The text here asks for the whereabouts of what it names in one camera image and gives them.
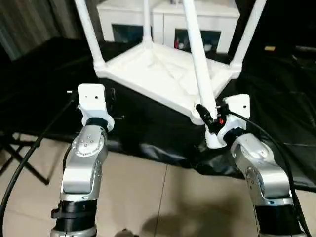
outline black cable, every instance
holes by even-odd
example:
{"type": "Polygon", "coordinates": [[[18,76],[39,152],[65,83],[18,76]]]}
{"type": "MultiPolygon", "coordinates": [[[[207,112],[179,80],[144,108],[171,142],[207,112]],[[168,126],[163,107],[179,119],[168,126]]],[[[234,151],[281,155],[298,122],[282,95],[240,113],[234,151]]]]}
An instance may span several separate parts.
{"type": "Polygon", "coordinates": [[[67,162],[67,157],[69,155],[69,152],[71,150],[71,144],[69,145],[69,147],[67,148],[65,154],[64,154],[64,158],[63,158],[63,173],[65,172],[66,169],[66,162],[67,162]]]}
{"type": "Polygon", "coordinates": [[[281,155],[281,158],[284,161],[286,173],[287,173],[287,176],[288,176],[288,179],[289,179],[290,190],[291,190],[291,193],[292,193],[292,198],[293,198],[293,203],[294,203],[294,207],[295,207],[295,210],[296,210],[296,215],[298,216],[299,222],[301,223],[302,228],[305,231],[306,235],[308,237],[312,237],[312,235],[311,235],[311,233],[310,233],[310,231],[308,229],[308,226],[307,226],[307,223],[306,223],[306,220],[305,220],[305,217],[304,217],[304,213],[303,213],[300,201],[299,201],[299,199],[298,199],[298,197],[296,195],[296,191],[295,191],[295,187],[294,187],[294,179],[293,179],[293,174],[292,174],[290,163],[283,156],[284,152],[283,152],[282,148],[280,147],[279,143],[268,132],[266,132],[262,127],[260,127],[256,123],[250,121],[249,119],[245,118],[244,116],[241,116],[241,115],[239,115],[237,113],[234,113],[232,111],[229,111],[229,114],[234,115],[234,116],[236,116],[236,117],[248,122],[252,126],[256,127],[258,130],[260,130],[262,133],[264,133],[269,138],[269,140],[275,145],[275,147],[278,149],[278,151],[279,151],[279,153],[281,155]]]}
{"type": "Polygon", "coordinates": [[[19,164],[19,166],[16,168],[14,174],[12,175],[12,178],[5,190],[5,193],[2,198],[1,206],[0,206],[0,237],[3,237],[3,220],[4,220],[4,213],[6,206],[9,201],[10,194],[14,188],[14,185],[21,174],[21,171],[25,164],[28,162],[29,158],[31,157],[32,153],[36,150],[36,148],[40,145],[40,142],[44,138],[44,135],[50,130],[50,128],[53,126],[53,124],[61,117],[61,115],[68,109],[68,107],[71,105],[71,103],[74,100],[74,96],[71,97],[71,99],[67,102],[67,104],[62,108],[62,110],[53,118],[53,120],[49,123],[49,125],[45,128],[44,132],[36,139],[34,144],[30,147],[26,155],[24,156],[23,160],[19,164]]]}

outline black tarp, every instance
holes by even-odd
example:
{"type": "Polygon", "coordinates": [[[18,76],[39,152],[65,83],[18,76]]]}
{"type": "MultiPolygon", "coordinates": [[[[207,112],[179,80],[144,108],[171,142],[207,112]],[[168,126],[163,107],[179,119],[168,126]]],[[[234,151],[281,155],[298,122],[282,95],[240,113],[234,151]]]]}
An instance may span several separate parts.
{"type": "MultiPolygon", "coordinates": [[[[101,46],[106,60],[131,47],[118,43],[101,46]]],[[[218,98],[249,94],[250,119],[285,144],[296,187],[314,192],[315,79],[315,69],[304,69],[290,58],[249,55],[240,77],[218,98]]],[[[67,90],[98,81],[85,41],[52,39],[1,71],[0,130],[38,134],[67,101],[67,90]]],[[[110,150],[194,168],[201,174],[241,177],[231,165],[227,148],[206,148],[204,126],[195,126],[182,114],[109,79],[100,82],[106,87],[108,109],[116,118],[109,135],[110,150]]],[[[74,104],[47,137],[71,142],[80,131],[80,121],[74,104]]],[[[266,141],[254,128],[249,130],[266,141]]],[[[275,156],[282,165],[276,151],[275,156]]]]}

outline tile floor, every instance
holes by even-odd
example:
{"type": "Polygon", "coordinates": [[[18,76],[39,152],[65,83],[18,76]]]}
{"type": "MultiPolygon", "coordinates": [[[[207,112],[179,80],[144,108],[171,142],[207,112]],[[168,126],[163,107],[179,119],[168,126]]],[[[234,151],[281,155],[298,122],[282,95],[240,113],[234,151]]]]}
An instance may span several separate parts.
{"type": "MultiPolygon", "coordinates": [[[[5,237],[49,236],[50,212],[59,202],[61,162],[68,144],[45,139],[30,163],[48,187],[24,170],[5,214],[5,237]]],[[[1,153],[0,161],[8,157],[1,153]]],[[[17,162],[0,178],[2,197],[17,162]]],[[[242,180],[208,177],[153,161],[110,153],[103,165],[98,235],[128,228],[140,237],[255,237],[256,224],[242,180]]],[[[298,192],[310,230],[316,234],[316,194],[298,192]]]]}

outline curtain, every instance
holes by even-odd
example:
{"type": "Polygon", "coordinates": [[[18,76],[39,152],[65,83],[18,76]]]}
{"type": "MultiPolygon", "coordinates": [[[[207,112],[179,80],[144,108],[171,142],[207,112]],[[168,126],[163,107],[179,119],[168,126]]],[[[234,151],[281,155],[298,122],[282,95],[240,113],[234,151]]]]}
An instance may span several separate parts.
{"type": "MultiPolygon", "coordinates": [[[[87,7],[97,38],[102,40],[99,2],[87,0],[87,7]]],[[[84,37],[74,0],[0,0],[0,21],[21,54],[55,36],[84,37]]]]}

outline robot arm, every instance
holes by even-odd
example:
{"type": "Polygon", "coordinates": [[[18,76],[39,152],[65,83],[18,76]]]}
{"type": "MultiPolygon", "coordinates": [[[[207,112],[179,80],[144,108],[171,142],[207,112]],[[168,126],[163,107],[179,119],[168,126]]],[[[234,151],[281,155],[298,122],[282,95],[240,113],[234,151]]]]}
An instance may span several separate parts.
{"type": "Polygon", "coordinates": [[[275,162],[273,151],[253,134],[246,133],[245,121],[230,114],[232,111],[249,118],[248,95],[224,99],[216,120],[202,105],[197,106],[197,111],[218,140],[230,147],[234,163],[247,182],[260,236],[306,237],[295,212],[288,176],[275,162]]]}
{"type": "Polygon", "coordinates": [[[51,213],[56,219],[51,237],[95,237],[97,233],[102,164],[108,155],[107,132],[113,129],[114,120],[107,113],[102,85],[82,84],[78,93],[84,127],[72,143],[60,203],[51,213]]]}
{"type": "Polygon", "coordinates": [[[306,237],[295,213],[288,177],[270,147],[248,133],[234,140],[231,153],[246,179],[260,236],[306,237]]]}

